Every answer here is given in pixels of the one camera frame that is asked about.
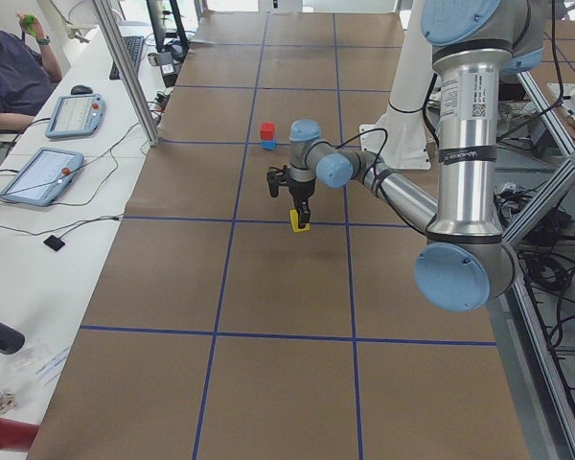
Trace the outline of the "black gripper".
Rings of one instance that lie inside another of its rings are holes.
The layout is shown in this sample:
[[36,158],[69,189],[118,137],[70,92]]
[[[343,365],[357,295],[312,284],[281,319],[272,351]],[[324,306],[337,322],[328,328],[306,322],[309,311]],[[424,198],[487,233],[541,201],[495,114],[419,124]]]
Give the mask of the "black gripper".
[[311,209],[309,198],[315,192],[315,179],[309,181],[299,181],[292,177],[287,178],[288,190],[294,201],[294,207],[298,212],[301,223],[310,223]]

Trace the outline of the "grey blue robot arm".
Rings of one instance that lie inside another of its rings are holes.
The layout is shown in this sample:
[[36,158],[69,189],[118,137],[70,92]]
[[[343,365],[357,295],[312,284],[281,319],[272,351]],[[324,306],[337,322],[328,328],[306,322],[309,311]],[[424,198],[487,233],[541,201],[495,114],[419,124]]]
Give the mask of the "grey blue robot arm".
[[472,311],[502,294],[517,261],[494,206],[499,82],[540,63],[547,13],[544,1],[415,2],[377,146],[335,147],[317,122],[292,124],[289,162],[267,182],[289,189],[293,225],[309,223],[317,182],[354,180],[426,237],[414,275],[430,303]]

